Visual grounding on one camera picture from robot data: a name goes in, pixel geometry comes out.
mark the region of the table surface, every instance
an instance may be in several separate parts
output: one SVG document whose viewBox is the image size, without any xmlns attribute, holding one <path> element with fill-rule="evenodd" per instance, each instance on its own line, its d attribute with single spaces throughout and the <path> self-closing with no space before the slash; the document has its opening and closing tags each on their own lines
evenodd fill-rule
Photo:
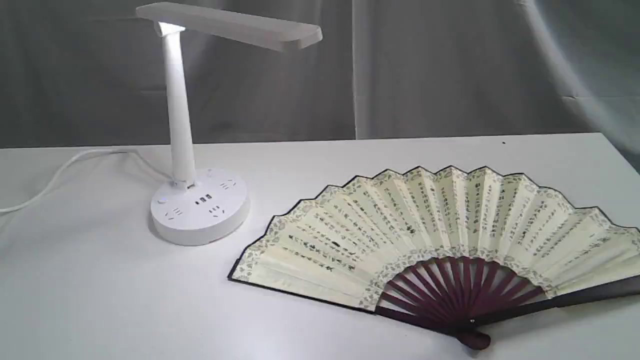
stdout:
<svg viewBox="0 0 640 360">
<path fill-rule="evenodd" d="M 168 146 L 138 147 L 170 169 Z M 0 206 L 28 199 L 78 148 L 0 150 Z M 524 172 L 576 206 L 640 225 L 640 176 L 600 134 L 196 145 L 240 174 L 248 220 L 203 247 L 154 233 L 163 180 L 130 154 L 80 161 L 36 204 L 0 216 L 2 359 L 635 359 L 640 301 L 609 300 L 486 329 L 488 350 L 380 316 L 227 281 L 272 215 L 327 184 L 416 165 Z"/>
</svg>

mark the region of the white cable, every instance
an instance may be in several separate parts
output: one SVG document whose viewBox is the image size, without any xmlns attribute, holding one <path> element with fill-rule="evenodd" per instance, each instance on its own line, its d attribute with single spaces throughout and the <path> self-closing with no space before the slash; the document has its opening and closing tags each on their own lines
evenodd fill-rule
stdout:
<svg viewBox="0 0 640 360">
<path fill-rule="evenodd" d="M 140 153 L 136 149 L 91 149 L 91 150 L 85 150 L 85 151 L 78 152 L 76 155 L 74 155 L 72 158 L 70 158 L 66 163 L 62 164 L 62 166 L 53 175 L 53 177 L 51 178 L 49 183 L 47 183 L 47 186 L 45 186 L 45 188 L 38 195 L 35 195 L 31 199 L 23 202 L 22 204 L 19 204 L 19 205 L 16 205 L 16 206 L 12 206 L 10 208 L 0 209 L 0 214 L 2 214 L 2 213 L 11 213 L 13 211 L 17 211 L 17 210 L 20 210 L 22 208 L 26 208 L 27 206 L 29 206 L 32 203 L 36 202 L 39 198 L 41 198 L 44 194 L 46 194 L 51 189 L 51 187 L 56 182 L 56 180 L 58 179 L 60 174 L 62 174 L 62 172 L 66 168 L 68 168 L 69 165 L 73 164 L 75 161 L 77 161 L 79 158 L 82 158 L 85 155 L 89 155 L 89 154 L 121 154 L 121 153 L 125 153 L 125 152 L 129 152 L 131 154 L 137 155 L 137 157 L 139 157 L 140 160 L 142 160 L 142 162 L 147 164 L 147 166 L 150 167 L 153 171 L 155 171 L 158 174 L 161 174 L 162 176 L 165 176 L 165 177 L 167 177 L 169 179 L 171 178 L 167 173 L 162 172 L 162 171 L 158 170 L 156 167 L 154 167 L 153 165 L 151 165 L 147 160 L 145 160 L 142 157 L 142 155 L 140 155 Z"/>
</svg>

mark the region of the fabric backdrop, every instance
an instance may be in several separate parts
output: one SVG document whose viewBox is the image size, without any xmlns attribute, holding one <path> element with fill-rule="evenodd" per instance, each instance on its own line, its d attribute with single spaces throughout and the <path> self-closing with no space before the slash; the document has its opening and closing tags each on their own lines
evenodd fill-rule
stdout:
<svg viewBox="0 0 640 360">
<path fill-rule="evenodd" d="M 195 142 L 602 131 L 640 154 L 634 0 L 174 1 L 324 35 L 282 54 L 185 31 Z M 0 1 L 0 147 L 168 143 L 151 2 Z"/>
</svg>

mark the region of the folding fan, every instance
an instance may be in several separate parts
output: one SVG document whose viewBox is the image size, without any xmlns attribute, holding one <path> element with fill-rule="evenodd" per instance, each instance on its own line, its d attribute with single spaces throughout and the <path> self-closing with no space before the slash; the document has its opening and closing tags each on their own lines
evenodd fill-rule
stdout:
<svg viewBox="0 0 640 360">
<path fill-rule="evenodd" d="M 640 231 L 523 174 L 386 170 L 275 216 L 229 279 L 490 344 L 477 327 L 640 293 Z"/>
</svg>

